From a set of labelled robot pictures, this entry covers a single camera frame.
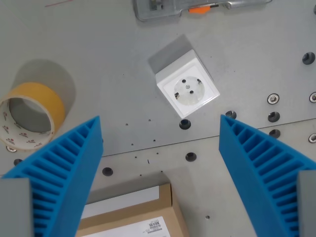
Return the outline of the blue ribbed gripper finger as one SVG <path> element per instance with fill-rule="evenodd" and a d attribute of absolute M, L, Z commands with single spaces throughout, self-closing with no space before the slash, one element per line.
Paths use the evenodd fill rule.
<path fill-rule="evenodd" d="M 76 235 L 102 154 L 101 122 L 96 116 L 34 152 L 3 176 L 30 181 L 36 237 Z"/>
<path fill-rule="evenodd" d="M 219 151 L 255 233 L 298 237 L 297 176 L 316 163 L 236 119 L 220 117 Z"/>

